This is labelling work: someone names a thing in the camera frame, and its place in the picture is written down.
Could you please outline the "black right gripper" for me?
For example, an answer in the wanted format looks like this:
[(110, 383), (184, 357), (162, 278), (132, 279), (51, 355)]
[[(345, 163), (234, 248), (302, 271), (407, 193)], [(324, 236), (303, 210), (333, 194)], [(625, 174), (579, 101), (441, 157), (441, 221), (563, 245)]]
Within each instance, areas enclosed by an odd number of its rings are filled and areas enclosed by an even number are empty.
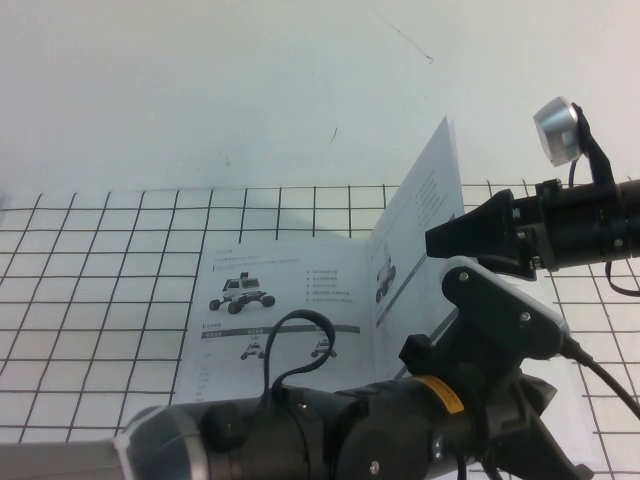
[(623, 257), (623, 202), (614, 184), (564, 188), (554, 181), (515, 199), (495, 193), (460, 218), (425, 233), (432, 258), (509, 259), (509, 274), (535, 279), (536, 271), (619, 260)]

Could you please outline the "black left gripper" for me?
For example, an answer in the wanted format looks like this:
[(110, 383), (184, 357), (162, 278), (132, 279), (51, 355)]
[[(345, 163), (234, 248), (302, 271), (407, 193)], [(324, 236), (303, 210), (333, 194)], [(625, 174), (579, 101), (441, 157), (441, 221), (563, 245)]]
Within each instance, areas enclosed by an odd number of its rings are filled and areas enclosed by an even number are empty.
[(591, 479), (593, 471), (573, 463), (541, 419), (556, 394), (546, 381), (516, 370), (491, 379), (478, 369), (449, 374), (461, 397), (471, 431), (449, 441), (449, 466), (458, 479), (478, 463), (491, 479)]

